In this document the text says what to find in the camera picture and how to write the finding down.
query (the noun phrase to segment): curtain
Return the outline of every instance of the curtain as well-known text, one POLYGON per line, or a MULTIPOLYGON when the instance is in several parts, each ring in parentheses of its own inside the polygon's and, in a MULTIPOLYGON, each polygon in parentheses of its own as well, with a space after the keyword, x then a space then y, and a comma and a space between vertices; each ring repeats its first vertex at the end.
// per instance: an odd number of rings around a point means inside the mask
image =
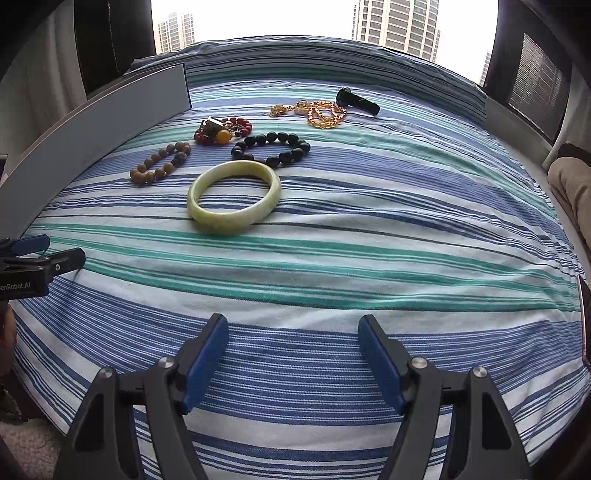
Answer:
POLYGON ((0 82, 0 154, 5 172, 49 127, 86 101, 74 36, 74 0, 31 34, 0 82))

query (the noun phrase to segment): blue gripper pad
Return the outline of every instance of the blue gripper pad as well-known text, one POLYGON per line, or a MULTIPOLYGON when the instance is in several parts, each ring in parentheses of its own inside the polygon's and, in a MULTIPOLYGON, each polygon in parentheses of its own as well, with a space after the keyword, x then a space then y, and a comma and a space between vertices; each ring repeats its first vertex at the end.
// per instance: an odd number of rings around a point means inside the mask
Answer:
POLYGON ((361 354, 369 364, 384 401, 399 414, 404 414, 407 401, 400 390, 400 374, 365 317, 359 321, 357 337, 361 354))
POLYGON ((189 412, 201 403, 228 344, 228 321, 220 317, 187 374, 183 404, 189 412))
POLYGON ((43 252, 49 248, 49 237, 47 235, 30 236, 16 240, 10 249, 15 257, 28 255, 35 252, 43 252))

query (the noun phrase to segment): beaded bracelet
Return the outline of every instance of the beaded bracelet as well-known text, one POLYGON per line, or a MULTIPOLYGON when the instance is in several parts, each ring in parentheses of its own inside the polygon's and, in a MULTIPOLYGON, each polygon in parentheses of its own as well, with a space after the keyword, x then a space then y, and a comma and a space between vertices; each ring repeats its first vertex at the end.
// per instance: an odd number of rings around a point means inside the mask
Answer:
POLYGON ((188 142, 176 142, 175 144, 168 144, 166 148, 161 148, 158 150, 158 153, 152 154, 151 157, 148 157, 144 160, 143 163, 140 163, 137 167, 129 172, 129 176, 131 177, 131 181, 137 185, 143 185, 144 183, 154 183, 156 180, 163 179, 165 175, 168 175, 174 172, 174 169, 180 167, 185 160, 187 160, 187 156, 191 153, 191 146, 188 142), (152 168, 152 166, 161 158, 166 158, 168 155, 177 151, 177 154, 174 156, 174 159, 168 163, 164 164, 164 167, 156 168, 154 171, 146 170, 148 168, 152 168))
POLYGON ((280 143, 286 143, 293 147, 291 151, 281 152, 278 156, 268 157, 265 160, 265 164, 271 168, 277 168, 279 163, 287 166, 293 162, 300 161, 304 154, 310 151, 310 144, 306 140, 300 139, 296 134, 286 134, 285 132, 269 132, 267 135, 257 135, 256 137, 250 135, 244 140, 239 140, 232 147, 232 159, 233 160, 254 160, 254 155, 250 153, 244 153, 247 148, 257 145, 265 145, 269 142, 273 144, 275 140, 279 140, 280 143))
POLYGON ((252 124, 243 118, 223 118, 218 120, 212 116, 203 120, 193 139, 200 145, 211 145, 213 143, 228 143, 232 137, 245 137, 252 131, 252 124))

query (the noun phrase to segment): wooden bead bracelet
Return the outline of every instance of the wooden bead bracelet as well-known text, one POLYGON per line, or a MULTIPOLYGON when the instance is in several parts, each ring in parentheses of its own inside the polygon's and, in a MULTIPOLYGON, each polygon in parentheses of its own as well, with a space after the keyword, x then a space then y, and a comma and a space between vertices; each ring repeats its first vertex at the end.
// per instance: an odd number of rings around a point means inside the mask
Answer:
POLYGON ((190 153, 191 146, 188 142, 168 144, 166 148, 161 148, 158 150, 158 153, 152 154, 151 157, 146 158, 143 163, 140 163, 137 167, 131 170, 129 172, 131 181, 136 185, 143 185, 144 183, 154 183, 156 180, 161 180, 165 175, 174 172, 175 168, 180 167, 185 160, 187 160, 187 156, 190 155, 190 153), (158 160, 168 157, 175 150, 177 151, 177 154, 172 161, 165 163, 163 167, 156 168, 154 171, 146 171, 148 168, 152 168, 158 160))

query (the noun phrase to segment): gray panel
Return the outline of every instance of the gray panel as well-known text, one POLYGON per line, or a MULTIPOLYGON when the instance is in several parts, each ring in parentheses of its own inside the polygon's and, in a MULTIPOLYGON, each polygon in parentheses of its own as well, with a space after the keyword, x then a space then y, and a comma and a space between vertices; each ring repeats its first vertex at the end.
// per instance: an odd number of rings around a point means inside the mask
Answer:
POLYGON ((93 163, 190 108, 184 64, 126 78, 80 105, 30 146, 0 187, 0 238, 20 237, 93 163))

